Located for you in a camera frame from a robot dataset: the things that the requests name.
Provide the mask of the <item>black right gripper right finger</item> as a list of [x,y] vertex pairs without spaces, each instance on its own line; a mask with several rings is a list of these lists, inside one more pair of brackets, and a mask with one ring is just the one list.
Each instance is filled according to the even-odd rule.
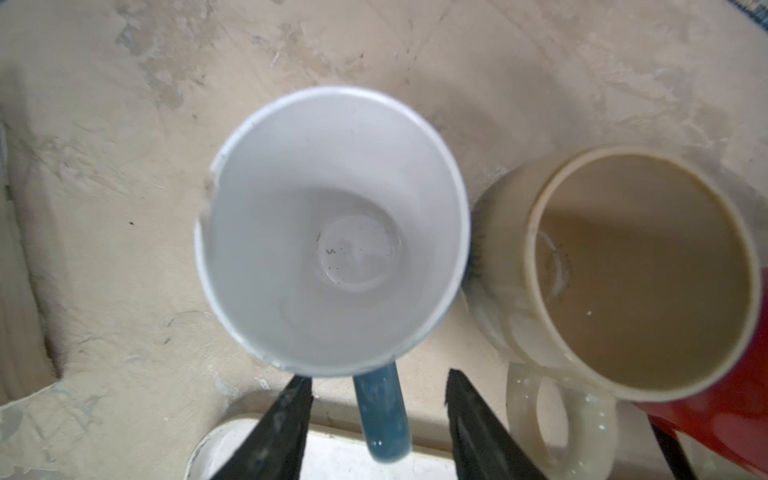
[[445,405],[459,479],[543,479],[521,447],[470,382],[449,371]]

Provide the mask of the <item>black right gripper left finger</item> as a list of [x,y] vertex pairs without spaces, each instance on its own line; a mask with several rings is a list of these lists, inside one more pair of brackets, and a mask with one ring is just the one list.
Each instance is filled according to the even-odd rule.
[[295,375],[213,479],[298,479],[314,397]]

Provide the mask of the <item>beige speckled mug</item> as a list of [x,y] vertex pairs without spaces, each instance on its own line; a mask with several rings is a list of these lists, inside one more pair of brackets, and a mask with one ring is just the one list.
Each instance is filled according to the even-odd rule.
[[741,359],[761,280],[745,222],[691,164],[638,146],[558,153],[472,211],[462,284],[507,361],[507,421],[548,479],[605,479],[621,401],[697,394]]

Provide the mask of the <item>blue mug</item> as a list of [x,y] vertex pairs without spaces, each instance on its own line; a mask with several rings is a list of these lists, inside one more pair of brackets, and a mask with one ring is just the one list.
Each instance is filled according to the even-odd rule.
[[281,370],[351,378],[371,456],[407,456],[396,362],[449,310],[471,233],[436,129],[375,90],[299,90],[235,129],[207,190],[195,261],[223,327]]

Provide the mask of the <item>red mug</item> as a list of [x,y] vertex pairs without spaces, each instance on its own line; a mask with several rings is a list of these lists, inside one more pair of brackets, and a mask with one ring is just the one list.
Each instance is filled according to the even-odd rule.
[[683,433],[760,479],[767,477],[767,295],[753,338],[731,371],[706,390],[669,402],[637,402],[676,479],[694,479]]

